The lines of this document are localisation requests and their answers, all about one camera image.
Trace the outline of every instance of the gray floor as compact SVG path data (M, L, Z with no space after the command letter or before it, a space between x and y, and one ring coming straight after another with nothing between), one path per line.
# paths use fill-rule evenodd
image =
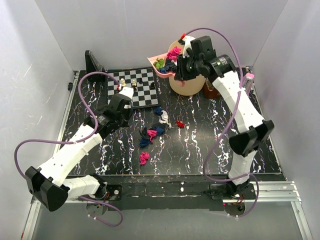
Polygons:
M85 203L66 203L55 212L41 207L33 240L300 240L290 202L258 202L238 221L205 209L125 210L118 227L89 218ZM117 222L117 212L104 219Z

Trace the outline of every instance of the marble tabletop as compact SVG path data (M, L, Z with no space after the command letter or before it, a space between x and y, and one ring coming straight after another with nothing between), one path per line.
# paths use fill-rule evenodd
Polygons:
M100 145L85 156L70 175L201 175L203 161L208 155L230 119L230 110L222 98L208 100L203 92L193 96L181 96L172 91L168 79L158 78L156 87L161 107L168 112L172 128L166 129L153 144L139 147L139 130L150 128L158 123L159 117L152 108L137 109L129 122L129 127L118 129ZM107 86L104 83L86 82L81 87L84 98L93 109L107 103ZM249 95L260 112L255 92ZM67 118L63 140L69 140L78 130L88 111L75 91ZM177 127L176 119L185 123L185 128ZM234 122L227 135L220 141L208 163L210 174L227 174L231 168L233 153L229 137L237 134ZM150 158L146 165L140 166L139 155L148 152ZM255 155L252 173L280 173L273 146L268 139Z

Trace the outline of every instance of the checkered pattern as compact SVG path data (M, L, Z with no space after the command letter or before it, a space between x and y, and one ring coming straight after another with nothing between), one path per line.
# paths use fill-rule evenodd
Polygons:
M133 79L136 82L136 89L133 93L132 98L132 108L133 109L140 109L140 108L148 108L148 107L155 107L159 106L158 101L158 92L156 89L150 89L151 83L155 82L156 74L154 73L152 67L148 67L145 69L136 69L136 70L128 70L128 71L119 71L119 72L112 72L109 73L119 82L121 79L125 80L125 86L131 88ZM112 95L117 93L117 85L114 81L108 78L108 103Z

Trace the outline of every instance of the gray wall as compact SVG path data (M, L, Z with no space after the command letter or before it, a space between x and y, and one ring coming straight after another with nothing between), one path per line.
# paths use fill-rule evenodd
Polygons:
M57 139L73 72L34 0L0 0L0 239L20 239L32 196L14 164L25 139ZM30 143L23 171L50 158L54 146Z
M254 64L256 90L282 170L320 239L320 3L290 0Z
M288 0L35 0L72 69L85 68L92 50L107 69L148 66L182 33L222 31L242 65L253 65ZM207 31L218 54L232 52Z

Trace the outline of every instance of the pink dustpan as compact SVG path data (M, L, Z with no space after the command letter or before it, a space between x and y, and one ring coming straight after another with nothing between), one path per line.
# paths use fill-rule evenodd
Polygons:
M168 77L174 77L175 76L175 73L173 72L169 72L169 73L161 73L159 72L156 67L154 66L154 62L157 61L157 59L164 59L164 61L166 61L166 56L167 56L167 53L164 53L164 54L161 54L161 55L158 55L158 56L152 56L152 57L148 57L148 60L149 62L151 63L155 73L162 79L166 79Z

